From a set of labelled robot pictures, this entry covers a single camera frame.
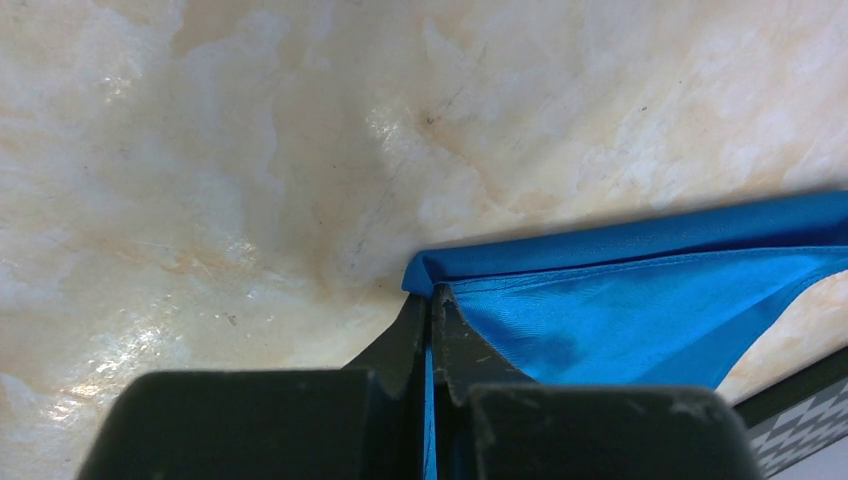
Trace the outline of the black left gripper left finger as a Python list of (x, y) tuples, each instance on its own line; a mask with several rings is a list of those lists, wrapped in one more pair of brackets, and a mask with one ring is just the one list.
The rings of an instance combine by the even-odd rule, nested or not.
[(118, 397), (83, 479), (419, 479), (426, 302), (339, 369), (158, 371)]

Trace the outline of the blue cloth napkin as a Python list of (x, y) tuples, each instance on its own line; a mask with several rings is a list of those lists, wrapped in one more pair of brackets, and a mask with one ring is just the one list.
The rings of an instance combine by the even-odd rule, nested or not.
[(847, 195), (427, 250), (404, 289), (448, 286), (470, 326), (549, 385), (717, 387), (805, 290), (847, 268)]

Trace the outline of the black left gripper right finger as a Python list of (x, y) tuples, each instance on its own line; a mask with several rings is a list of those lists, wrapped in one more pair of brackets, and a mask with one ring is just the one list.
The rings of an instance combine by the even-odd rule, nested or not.
[(553, 386), (505, 360), (434, 292), (436, 479), (758, 479), (742, 420), (689, 387)]

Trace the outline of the black white checkerboard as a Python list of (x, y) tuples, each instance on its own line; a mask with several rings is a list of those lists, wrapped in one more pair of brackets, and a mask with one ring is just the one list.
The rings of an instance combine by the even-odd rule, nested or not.
[(769, 478), (847, 436), (847, 349), (790, 375), (734, 407), (753, 456)]

